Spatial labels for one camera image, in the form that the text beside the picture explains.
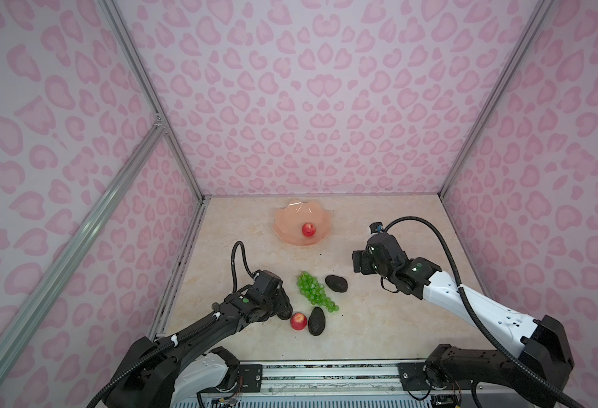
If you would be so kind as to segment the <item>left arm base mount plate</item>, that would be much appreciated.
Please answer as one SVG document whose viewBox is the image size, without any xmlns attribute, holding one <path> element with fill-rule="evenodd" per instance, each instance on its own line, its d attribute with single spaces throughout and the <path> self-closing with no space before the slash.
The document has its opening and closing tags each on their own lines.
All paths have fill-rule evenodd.
<svg viewBox="0 0 598 408">
<path fill-rule="evenodd" d="M 235 365 L 229 368 L 225 380 L 228 393 L 259 393 L 262 388 L 263 366 L 260 364 Z"/>
</svg>

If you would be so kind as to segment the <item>dark avocado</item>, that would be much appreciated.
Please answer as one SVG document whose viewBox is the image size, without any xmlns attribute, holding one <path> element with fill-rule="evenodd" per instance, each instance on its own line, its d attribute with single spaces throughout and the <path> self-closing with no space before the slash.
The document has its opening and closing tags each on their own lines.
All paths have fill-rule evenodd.
<svg viewBox="0 0 598 408">
<path fill-rule="evenodd" d="M 348 291 L 348 281 L 341 276 L 328 275 L 324 279 L 324 282 L 333 292 L 345 293 Z"/>
<path fill-rule="evenodd" d="M 282 321 L 288 321 L 292 317 L 292 314 L 293 314 L 293 308 L 292 308 L 292 306 L 288 306 L 287 308 L 282 309 L 277 314 L 277 317 L 279 319 L 281 319 Z"/>
<path fill-rule="evenodd" d="M 326 315 L 321 307 L 315 307 L 309 316 L 307 328 L 312 336 L 320 336 L 326 329 Z"/>
</svg>

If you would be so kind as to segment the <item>red apple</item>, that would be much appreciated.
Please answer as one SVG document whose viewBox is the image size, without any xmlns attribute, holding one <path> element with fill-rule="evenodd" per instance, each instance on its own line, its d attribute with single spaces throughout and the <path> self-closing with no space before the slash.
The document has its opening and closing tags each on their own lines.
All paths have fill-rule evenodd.
<svg viewBox="0 0 598 408">
<path fill-rule="evenodd" d="M 305 223 L 302 226 L 302 235 L 307 238 L 311 238 L 315 236 L 317 232 L 317 227 L 313 223 Z"/>
<path fill-rule="evenodd" d="M 308 322 L 309 320 L 307 319 L 307 317 L 301 312 L 293 314 L 290 319 L 290 325 L 292 329 L 295 331 L 304 330 L 307 327 Z"/>
</svg>

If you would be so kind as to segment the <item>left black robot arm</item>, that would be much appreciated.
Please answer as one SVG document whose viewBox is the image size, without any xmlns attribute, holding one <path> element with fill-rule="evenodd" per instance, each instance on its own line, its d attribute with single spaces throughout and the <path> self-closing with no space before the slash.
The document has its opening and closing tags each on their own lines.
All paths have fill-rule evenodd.
<svg viewBox="0 0 598 408">
<path fill-rule="evenodd" d="M 159 340 L 142 337 L 122 358 L 112 378 L 88 402 L 95 407 L 169 407 L 175 383 L 184 369 L 212 346 L 285 312 L 291 304 L 283 282 L 268 270 L 258 270 L 253 283 L 229 294 L 194 324 Z"/>
</svg>

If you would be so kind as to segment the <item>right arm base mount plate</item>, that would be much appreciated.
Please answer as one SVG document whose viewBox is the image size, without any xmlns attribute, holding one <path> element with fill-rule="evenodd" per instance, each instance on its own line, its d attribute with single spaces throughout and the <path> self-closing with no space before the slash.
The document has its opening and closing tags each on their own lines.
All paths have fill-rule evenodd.
<svg viewBox="0 0 598 408">
<path fill-rule="evenodd" d="M 431 390 L 427 382 L 424 362 L 400 362 L 397 364 L 399 381 L 405 392 L 427 392 Z"/>
</svg>

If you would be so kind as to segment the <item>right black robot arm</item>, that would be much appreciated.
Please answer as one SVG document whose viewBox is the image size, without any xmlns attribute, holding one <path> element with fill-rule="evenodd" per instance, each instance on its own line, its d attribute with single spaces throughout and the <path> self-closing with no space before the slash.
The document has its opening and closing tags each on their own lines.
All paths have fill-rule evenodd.
<svg viewBox="0 0 598 408">
<path fill-rule="evenodd" d="M 421 374 L 431 388 L 485 382 L 512 389 L 538 407 L 580 405 L 564 392 L 574 357 L 560 321 L 518 312 L 461 284 L 457 275 L 426 258 L 409 258 L 386 232 L 373 235 L 365 249 L 353 252 L 352 260 L 354 272 L 379 275 L 396 292 L 446 309 L 491 343 L 489 350 L 438 345 Z"/>
</svg>

